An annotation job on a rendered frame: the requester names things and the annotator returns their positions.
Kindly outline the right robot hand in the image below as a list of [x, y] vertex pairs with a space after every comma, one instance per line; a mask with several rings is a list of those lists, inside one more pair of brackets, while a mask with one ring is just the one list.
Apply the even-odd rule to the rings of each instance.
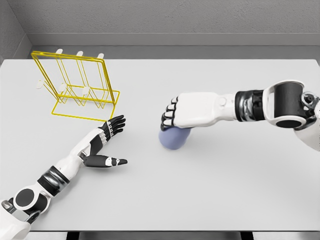
[[218, 121], [215, 103], [218, 95], [213, 92], [181, 93], [167, 105], [161, 116], [160, 129], [209, 127]]

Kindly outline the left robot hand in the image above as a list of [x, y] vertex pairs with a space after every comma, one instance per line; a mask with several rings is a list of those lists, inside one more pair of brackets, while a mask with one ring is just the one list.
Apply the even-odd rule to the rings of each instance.
[[107, 120], [102, 126], [90, 131], [70, 154], [80, 157], [83, 164], [91, 168], [110, 168], [127, 164], [126, 159], [98, 154], [111, 138], [124, 130], [125, 121], [123, 115]]

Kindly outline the blue cup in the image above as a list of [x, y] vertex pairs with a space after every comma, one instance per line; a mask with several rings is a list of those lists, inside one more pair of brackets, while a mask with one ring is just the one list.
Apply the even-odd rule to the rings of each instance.
[[178, 150], [184, 146], [191, 133], [191, 128], [170, 127], [160, 130], [158, 139], [163, 147], [169, 150]]

